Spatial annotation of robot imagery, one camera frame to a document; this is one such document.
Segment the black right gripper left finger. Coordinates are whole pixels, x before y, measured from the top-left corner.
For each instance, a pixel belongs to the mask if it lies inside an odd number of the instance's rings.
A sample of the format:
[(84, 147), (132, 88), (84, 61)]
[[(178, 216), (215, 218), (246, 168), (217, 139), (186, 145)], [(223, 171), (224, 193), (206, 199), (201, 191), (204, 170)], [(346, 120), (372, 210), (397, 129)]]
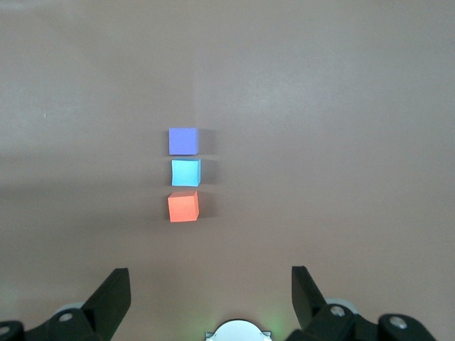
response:
[(81, 304), (70, 304), (26, 330), (18, 320), (1, 322), (2, 340), (111, 340), (131, 305), (128, 269), (115, 269)]

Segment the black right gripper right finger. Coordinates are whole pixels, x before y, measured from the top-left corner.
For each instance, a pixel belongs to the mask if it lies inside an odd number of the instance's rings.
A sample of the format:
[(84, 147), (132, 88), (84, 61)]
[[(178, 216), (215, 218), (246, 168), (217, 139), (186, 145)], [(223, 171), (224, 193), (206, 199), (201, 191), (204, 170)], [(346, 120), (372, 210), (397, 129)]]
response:
[(291, 269), (291, 298), (300, 328), (288, 340), (434, 340), (420, 321), (397, 313), (366, 320), (341, 303), (327, 303), (305, 266)]

